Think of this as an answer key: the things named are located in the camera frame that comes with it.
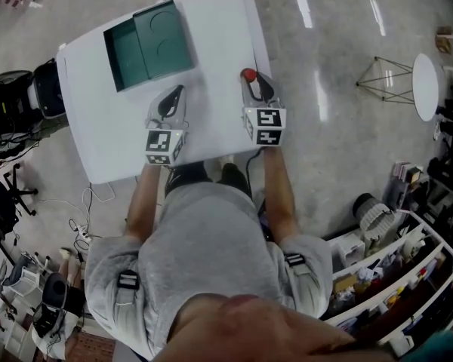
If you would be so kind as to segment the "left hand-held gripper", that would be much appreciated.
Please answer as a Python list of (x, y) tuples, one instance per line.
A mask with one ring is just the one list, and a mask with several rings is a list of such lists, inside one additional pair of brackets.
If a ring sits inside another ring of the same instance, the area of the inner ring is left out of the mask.
[(159, 94), (150, 104), (146, 121), (146, 162), (151, 165), (175, 165), (186, 144), (189, 123), (169, 124), (173, 118), (183, 121), (186, 116), (186, 88), (179, 84)]

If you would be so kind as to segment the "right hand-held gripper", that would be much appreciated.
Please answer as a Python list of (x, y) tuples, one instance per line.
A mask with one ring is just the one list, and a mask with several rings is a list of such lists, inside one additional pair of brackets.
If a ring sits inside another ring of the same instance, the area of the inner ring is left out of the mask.
[[(267, 106), (281, 106), (279, 88), (274, 80), (257, 73), (260, 96)], [(286, 127), (286, 109), (257, 106), (251, 84), (242, 79), (243, 124), (250, 141), (256, 146), (280, 146)]]

